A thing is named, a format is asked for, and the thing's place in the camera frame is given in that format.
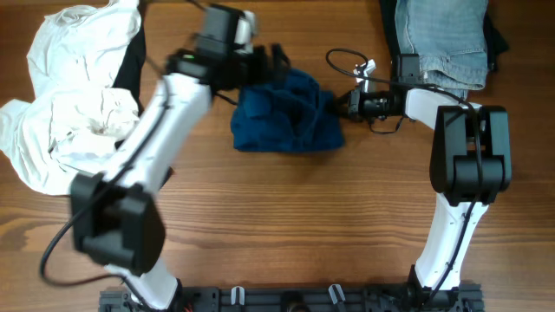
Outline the blue t-shirt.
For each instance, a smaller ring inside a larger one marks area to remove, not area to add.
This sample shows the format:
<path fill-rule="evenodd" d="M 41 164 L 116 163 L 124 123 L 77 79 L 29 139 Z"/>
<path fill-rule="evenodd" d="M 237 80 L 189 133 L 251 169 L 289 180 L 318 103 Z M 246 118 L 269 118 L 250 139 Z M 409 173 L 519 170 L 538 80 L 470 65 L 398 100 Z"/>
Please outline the blue t-shirt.
<path fill-rule="evenodd" d="M 252 153 L 315 153 L 343 147 L 334 94 L 305 72 L 285 81 L 244 87 L 232 114 L 233 147 Z"/>

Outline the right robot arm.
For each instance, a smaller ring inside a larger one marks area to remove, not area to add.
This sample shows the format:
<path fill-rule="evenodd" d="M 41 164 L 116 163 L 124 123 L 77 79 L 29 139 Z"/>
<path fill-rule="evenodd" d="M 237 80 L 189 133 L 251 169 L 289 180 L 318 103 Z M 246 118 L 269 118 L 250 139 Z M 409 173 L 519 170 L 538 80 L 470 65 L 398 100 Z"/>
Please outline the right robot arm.
<path fill-rule="evenodd" d="M 373 125 L 397 116 L 434 132 L 429 165 L 436 193 L 433 223 L 410 273 L 408 305 L 441 307 L 460 293 L 460 267 L 473 232 L 513 177 L 509 120 L 500 106 L 481 106 L 425 84 L 418 55 L 399 55 L 388 91 L 373 91 L 375 63 L 365 58 L 348 73 L 356 87 L 335 103 L 348 119 Z"/>

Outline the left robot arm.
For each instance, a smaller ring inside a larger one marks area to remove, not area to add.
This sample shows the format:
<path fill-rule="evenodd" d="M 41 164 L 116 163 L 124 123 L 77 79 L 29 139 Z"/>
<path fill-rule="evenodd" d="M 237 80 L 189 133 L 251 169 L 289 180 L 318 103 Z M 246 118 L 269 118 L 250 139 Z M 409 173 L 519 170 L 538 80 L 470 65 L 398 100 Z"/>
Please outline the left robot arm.
<path fill-rule="evenodd" d="M 253 12 L 207 6 L 194 49 L 168 56 L 134 130 L 97 174 L 71 184 L 75 249 L 127 285 L 136 311 L 183 308 L 180 281 L 160 258 L 166 230 L 155 197 L 187 135 L 217 92 L 280 80 L 291 65 L 279 45 L 253 45 L 257 32 Z"/>

